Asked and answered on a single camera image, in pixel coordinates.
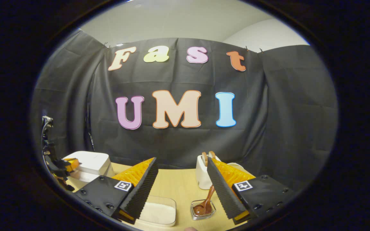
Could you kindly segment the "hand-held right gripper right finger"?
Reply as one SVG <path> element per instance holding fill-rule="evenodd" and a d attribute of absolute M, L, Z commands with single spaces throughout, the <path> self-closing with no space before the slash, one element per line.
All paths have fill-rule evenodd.
<path fill-rule="evenodd" d="M 295 195 L 294 190 L 268 175 L 253 177 L 217 159 L 208 158 L 207 172 L 226 216 L 235 225 L 267 217 Z"/>

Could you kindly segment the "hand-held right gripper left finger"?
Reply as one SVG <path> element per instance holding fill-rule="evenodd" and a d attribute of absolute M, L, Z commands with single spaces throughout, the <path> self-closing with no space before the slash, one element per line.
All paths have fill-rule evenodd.
<path fill-rule="evenodd" d="M 99 212 L 134 224 L 141 215 L 158 170 L 156 158 L 150 158 L 113 177 L 100 175 L 75 194 Z"/>

